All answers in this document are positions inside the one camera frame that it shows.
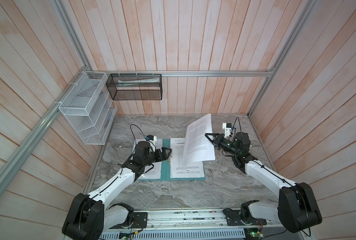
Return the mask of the horizontal aluminium frame bar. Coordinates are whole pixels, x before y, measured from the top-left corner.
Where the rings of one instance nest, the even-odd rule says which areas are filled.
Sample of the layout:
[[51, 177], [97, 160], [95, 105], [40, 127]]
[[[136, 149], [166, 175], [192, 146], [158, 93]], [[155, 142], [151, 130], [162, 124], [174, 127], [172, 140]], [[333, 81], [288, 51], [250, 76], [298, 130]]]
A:
[[107, 75], [114, 74], [119, 76], [136, 76], [142, 75], [155, 76], [161, 75], [162, 77], [271, 77], [273, 71], [267, 70], [247, 70], [247, 71], [102, 71]]

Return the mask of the printed paper sheet with title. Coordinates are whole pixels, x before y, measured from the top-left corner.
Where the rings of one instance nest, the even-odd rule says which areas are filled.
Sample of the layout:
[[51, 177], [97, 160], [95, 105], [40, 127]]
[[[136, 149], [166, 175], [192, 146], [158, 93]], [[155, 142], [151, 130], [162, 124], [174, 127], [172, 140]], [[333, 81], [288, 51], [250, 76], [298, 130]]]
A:
[[204, 165], [196, 162], [184, 165], [185, 138], [171, 138], [170, 178], [173, 180], [205, 180]]

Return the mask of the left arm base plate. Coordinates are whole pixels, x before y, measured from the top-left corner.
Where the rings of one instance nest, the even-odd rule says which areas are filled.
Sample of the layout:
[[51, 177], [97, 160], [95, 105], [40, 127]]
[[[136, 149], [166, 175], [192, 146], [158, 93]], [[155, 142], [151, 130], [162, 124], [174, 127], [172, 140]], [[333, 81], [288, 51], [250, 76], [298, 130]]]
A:
[[111, 229], [130, 229], [138, 228], [144, 229], [147, 226], [148, 213], [147, 212], [135, 212], [126, 219], [123, 224], [116, 225]]

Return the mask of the green file folder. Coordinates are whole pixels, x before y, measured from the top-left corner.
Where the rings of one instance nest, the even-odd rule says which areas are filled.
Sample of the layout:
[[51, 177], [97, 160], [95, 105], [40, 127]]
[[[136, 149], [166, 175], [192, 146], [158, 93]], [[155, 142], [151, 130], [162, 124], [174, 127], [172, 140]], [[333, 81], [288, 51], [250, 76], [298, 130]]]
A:
[[161, 181], [174, 181], [173, 179], [170, 178], [170, 160], [171, 160], [171, 157], [170, 157], [169, 160], [162, 162]]

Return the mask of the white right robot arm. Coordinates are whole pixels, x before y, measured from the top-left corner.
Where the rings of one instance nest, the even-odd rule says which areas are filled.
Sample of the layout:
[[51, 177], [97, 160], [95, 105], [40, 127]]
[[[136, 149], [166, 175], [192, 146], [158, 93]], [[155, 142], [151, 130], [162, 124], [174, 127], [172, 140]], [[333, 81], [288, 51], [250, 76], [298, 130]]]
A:
[[224, 134], [206, 133], [205, 136], [216, 148], [229, 153], [239, 170], [258, 180], [278, 197], [277, 205], [258, 200], [243, 203], [240, 210], [243, 224], [268, 220], [297, 233], [322, 223], [323, 217], [311, 186], [296, 183], [266, 167], [250, 153], [251, 141], [247, 133], [236, 133], [232, 141], [227, 140]]

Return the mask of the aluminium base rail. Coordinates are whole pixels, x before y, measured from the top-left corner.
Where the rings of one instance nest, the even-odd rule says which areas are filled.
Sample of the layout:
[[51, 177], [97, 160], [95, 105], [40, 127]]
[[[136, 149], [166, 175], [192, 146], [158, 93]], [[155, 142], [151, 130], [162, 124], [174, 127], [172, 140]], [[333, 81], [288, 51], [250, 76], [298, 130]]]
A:
[[231, 228], [255, 228], [261, 233], [270, 227], [284, 228], [281, 223], [264, 219], [266, 225], [262, 226], [228, 226], [226, 216], [223, 214], [225, 208], [204, 209], [161, 209], [161, 210], [135, 210], [135, 212], [147, 212], [147, 226], [144, 229], [111, 229], [110, 231], [159, 231], [159, 230], [194, 230], [194, 229], [231, 229]]

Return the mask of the left aluminium frame bar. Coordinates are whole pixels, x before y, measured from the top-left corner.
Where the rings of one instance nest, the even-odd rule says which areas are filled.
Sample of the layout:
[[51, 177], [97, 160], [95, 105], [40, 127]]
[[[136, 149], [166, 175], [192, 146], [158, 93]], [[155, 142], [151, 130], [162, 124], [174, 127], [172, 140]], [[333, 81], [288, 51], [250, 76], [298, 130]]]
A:
[[6, 191], [7, 187], [12, 183], [13, 179], [21, 170], [25, 162], [28, 160], [29, 156], [33, 153], [39, 142], [43, 139], [44, 135], [58, 118], [60, 114], [60, 104], [64, 102], [64, 99], [71, 92], [73, 86], [77, 84], [79, 78], [88, 70], [90, 70], [90, 67], [84, 66], [77, 72], [60, 97], [53, 102], [46, 114], [28, 134], [22, 144], [13, 152], [6, 164], [1, 168], [0, 198]]

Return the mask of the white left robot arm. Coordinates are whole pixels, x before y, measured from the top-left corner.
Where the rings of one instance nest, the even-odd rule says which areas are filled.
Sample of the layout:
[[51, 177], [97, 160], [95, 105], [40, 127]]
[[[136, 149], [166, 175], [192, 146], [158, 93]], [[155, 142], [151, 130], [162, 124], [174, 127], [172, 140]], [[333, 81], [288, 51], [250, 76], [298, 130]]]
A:
[[148, 166], [169, 159], [172, 150], [156, 149], [154, 142], [140, 141], [120, 170], [106, 183], [88, 194], [78, 194], [72, 201], [61, 232], [73, 240], [98, 240], [101, 234], [115, 226], [133, 226], [133, 207], [110, 203], [134, 183]]

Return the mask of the printed paper sheet dense text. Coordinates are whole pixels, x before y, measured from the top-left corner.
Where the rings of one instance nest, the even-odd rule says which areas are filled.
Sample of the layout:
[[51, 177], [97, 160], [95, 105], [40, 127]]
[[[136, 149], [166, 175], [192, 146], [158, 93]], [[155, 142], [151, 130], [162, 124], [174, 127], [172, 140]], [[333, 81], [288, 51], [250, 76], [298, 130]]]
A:
[[[134, 142], [134, 144], [133, 144], [132, 150], [134, 150], [135, 145], [136, 145], [138, 142], [140, 142], [140, 141], [144, 141], [144, 140], [142, 140], [142, 139], [136, 139], [136, 140], [135, 140], [135, 142]], [[162, 148], [162, 139], [157, 139], [157, 140], [156, 140], [156, 143], [155, 143], [155, 146], [156, 146], [158, 149]], [[154, 163], [153, 165], [154, 165], [154, 168], [152, 168], [152, 166], [147, 166], [147, 167], [145, 168], [145, 172], [147, 172], [147, 171], [150, 170], [151, 168], [152, 168], [152, 169], [151, 169], [149, 172], [142, 174], [142, 175], [138, 178], [138, 180], [140, 180], [140, 181], [141, 181], [141, 180], [142, 180], [142, 181], [153, 181], [153, 180], [155, 180], [155, 181], [161, 181], [162, 162], [157, 162], [157, 163]]]

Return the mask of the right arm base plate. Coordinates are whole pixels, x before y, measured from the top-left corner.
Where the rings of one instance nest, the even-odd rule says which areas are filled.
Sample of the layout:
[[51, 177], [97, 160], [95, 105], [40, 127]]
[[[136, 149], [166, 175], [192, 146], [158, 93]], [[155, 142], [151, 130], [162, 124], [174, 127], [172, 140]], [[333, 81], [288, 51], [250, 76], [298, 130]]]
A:
[[267, 224], [267, 221], [264, 219], [252, 217], [250, 212], [246, 209], [232, 210], [227, 208], [223, 209], [223, 214], [226, 216], [228, 226], [262, 226]]

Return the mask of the black mesh basket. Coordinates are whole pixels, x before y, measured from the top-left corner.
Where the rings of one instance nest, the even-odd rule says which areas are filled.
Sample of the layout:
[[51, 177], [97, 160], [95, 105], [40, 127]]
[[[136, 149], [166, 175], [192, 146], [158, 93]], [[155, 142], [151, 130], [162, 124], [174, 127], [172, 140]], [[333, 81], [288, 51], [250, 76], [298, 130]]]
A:
[[115, 101], [162, 100], [162, 77], [160, 74], [110, 74], [106, 87]]

